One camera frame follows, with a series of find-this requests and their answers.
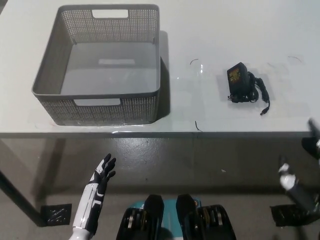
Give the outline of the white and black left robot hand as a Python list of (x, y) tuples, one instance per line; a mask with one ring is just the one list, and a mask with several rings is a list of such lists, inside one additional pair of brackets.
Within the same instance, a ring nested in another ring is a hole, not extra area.
[(71, 240), (90, 240), (96, 234), (109, 180), (116, 174), (116, 158), (108, 153), (84, 187), (72, 225)]

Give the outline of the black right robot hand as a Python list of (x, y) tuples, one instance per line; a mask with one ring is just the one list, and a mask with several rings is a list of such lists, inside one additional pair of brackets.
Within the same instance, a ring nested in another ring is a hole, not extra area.
[[(320, 126), (317, 122), (310, 118), (307, 122), (311, 137), (305, 137), (301, 140), (301, 145), (304, 150), (314, 157), (317, 161), (320, 160)], [(285, 190), (289, 198), (312, 215), (320, 214), (320, 201), (316, 200), (306, 189), (301, 185), (291, 166), (284, 156), (279, 158), (279, 182)]]

